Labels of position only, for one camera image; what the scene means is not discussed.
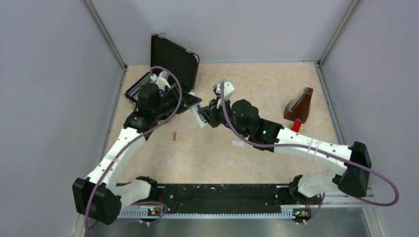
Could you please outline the white remote control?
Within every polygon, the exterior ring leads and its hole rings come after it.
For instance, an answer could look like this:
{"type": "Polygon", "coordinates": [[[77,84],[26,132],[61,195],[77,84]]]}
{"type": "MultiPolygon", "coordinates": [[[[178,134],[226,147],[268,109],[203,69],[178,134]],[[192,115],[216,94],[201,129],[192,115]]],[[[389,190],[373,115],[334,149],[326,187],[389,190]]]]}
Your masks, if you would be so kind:
{"type": "Polygon", "coordinates": [[[200,128],[206,128],[209,126],[207,121],[198,113],[199,109],[201,108],[201,104],[194,105],[190,108],[194,118],[196,119],[200,128]]]}

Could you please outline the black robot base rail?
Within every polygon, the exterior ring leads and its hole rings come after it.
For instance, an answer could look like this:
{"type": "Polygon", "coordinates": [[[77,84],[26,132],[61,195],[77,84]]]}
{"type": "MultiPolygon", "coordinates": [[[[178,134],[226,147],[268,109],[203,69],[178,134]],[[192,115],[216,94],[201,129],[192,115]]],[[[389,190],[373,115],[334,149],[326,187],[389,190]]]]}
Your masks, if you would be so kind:
{"type": "Polygon", "coordinates": [[[167,206],[167,219],[308,220],[323,195],[307,198],[287,184],[159,184],[148,201],[167,206]]]}

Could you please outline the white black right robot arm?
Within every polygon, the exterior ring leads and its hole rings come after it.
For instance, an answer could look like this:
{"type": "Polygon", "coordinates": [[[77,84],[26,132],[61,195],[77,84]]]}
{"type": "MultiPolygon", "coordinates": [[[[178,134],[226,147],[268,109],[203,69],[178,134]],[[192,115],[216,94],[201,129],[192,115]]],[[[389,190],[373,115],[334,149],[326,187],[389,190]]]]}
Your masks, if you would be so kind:
{"type": "Polygon", "coordinates": [[[304,203],[320,193],[341,191],[355,198],[367,195],[369,172],[360,168],[371,168],[367,146],[355,141],[353,145],[338,145],[313,139],[259,116],[259,110],[249,101],[242,99],[225,102],[213,99],[208,106],[199,108],[198,113],[212,128],[231,126],[259,150],[296,156],[326,167],[312,175],[298,175],[290,183],[290,198],[295,203],[304,203]]]}

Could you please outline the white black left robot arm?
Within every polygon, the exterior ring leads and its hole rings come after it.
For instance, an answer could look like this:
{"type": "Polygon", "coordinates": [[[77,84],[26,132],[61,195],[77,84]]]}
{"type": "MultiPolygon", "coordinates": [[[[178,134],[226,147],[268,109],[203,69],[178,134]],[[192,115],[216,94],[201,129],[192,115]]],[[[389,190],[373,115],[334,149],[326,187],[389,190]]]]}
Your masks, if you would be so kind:
{"type": "Polygon", "coordinates": [[[126,118],[111,149],[93,171],[83,179],[77,178],[72,185],[76,212],[106,225],[137,201],[156,202],[159,194],[155,180],[140,176],[129,183],[118,181],[154,130],[175,114],[195,109],[202,101],[177,84],[160,89],[147,83],[138,89],[136,97],[135,109],[126,118]]]}

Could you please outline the white battery cover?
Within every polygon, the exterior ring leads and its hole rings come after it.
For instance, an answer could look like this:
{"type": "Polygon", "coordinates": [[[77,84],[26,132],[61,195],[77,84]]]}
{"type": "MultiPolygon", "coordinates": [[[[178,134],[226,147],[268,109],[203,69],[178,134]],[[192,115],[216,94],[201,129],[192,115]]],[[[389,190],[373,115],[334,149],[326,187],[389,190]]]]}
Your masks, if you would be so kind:
{"type": "Polygon", "coordinates": [[[243,148],[245,146],[244,142],[235,141],[235,140],[231,141],[231,145],[238,148],[243,148]]]}

